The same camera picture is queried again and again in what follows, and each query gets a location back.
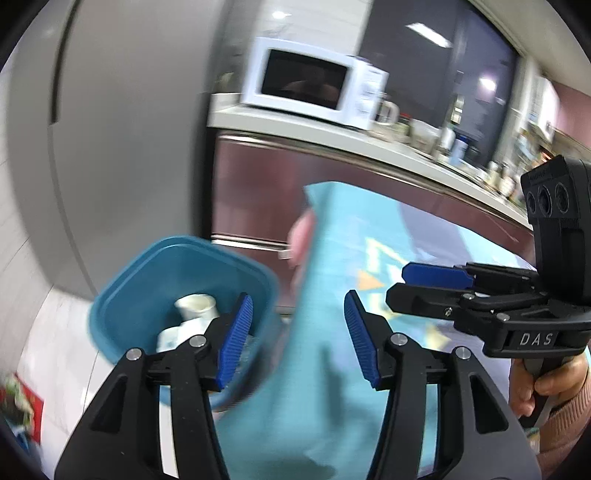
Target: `metal screw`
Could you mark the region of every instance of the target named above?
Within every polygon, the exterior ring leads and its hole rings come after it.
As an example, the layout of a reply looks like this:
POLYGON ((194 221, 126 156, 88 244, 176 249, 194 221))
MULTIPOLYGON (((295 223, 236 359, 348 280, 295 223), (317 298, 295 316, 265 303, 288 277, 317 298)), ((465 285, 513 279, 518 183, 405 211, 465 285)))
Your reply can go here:
POLYGON ((137 360, 141 356, 142 350, 140 350, 139 348, 130 348, 129 350, 127 350, 127 353, 125 354, 126 359, 131 361, 137 360))
POLYGON ((194 346, 195 348, 203 346, 206 343, 207 339, 203 335, 195 335, 194 337, 191 337, 191 339, 189 340, 189 345, 194 346))
POLYGON ((456 356, 462 360, 468 360, 472 356, 472 352, 465 346, 459 346, 456 348, 456 356))
POLYGON ((403 333, 395 333, 390 337, 390 341, 394 345, 403 346, 408 343, 408 337, 403 333))

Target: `camera lens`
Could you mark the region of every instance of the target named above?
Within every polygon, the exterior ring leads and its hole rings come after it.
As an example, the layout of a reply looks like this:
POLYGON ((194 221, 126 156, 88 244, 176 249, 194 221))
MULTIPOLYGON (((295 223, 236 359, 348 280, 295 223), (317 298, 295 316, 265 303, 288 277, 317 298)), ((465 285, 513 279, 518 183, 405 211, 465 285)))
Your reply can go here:
POLYGON ((527 208, 531 213, 535 213, 535 198, 531 192, 527 192, 527 208))
POLYGON ((566 213, 566 211, 569 209, 569 194, 564 188, 564 185, 559 183, 556 186, 554 195, 556 197, 556 206, 558 207, 558 210, 560 210, 562 213, 566 213))
POLYGON ((552 211, 552 203, 550 200, 550 193, 546 187, 540 187, 538 190, 538 202, 540 204, 542 213, 546 216, 549 216, 550 212, 552 211))

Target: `microwave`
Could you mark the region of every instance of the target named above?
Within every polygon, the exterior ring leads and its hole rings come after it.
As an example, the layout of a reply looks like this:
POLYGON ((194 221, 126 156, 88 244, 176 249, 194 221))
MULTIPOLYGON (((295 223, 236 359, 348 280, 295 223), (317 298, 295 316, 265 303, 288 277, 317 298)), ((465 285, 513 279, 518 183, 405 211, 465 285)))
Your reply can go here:
POLYGON ((314 45, 258 37, 241 102, 369 130, 388 73, 314 45))

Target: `window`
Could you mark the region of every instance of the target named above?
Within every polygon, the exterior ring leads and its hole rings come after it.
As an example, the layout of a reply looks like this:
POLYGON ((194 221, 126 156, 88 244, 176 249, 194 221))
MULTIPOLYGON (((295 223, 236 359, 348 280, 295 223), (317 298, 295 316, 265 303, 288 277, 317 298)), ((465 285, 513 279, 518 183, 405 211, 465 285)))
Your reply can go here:
POLYGON ((390 73, 401 113, 440 127, 459 102, 455 130, 476 147, 471 162, 490 161, 518 55, 466 0, 375 0, 359 55, 390 73))

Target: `blue gripper pad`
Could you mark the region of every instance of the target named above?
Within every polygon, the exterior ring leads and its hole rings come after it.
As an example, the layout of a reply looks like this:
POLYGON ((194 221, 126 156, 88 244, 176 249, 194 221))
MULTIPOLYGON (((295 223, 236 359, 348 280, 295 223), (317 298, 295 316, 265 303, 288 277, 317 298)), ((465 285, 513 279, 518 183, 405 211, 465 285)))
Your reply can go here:
POLYGON ((461 268, 409 263, 402 268, 402 278, 417 287, 465 290, 474 286, 474 278, 461 268))
POLYGON ((238 366, 246 336, 251 328, 252 309, 252 298, 245 295, 218 353, 216 382, 220 390, 232 379, 238 366))
POLYGON ((378 360, 375 345, 363 322, 362 312, 359 311, 362 308, 363 306, 361 303, 358 304, 352 292, 345 295, 345 320, 357 360, 363 377, 371 383, 372 388, 376 388, 379 383, 378 360))

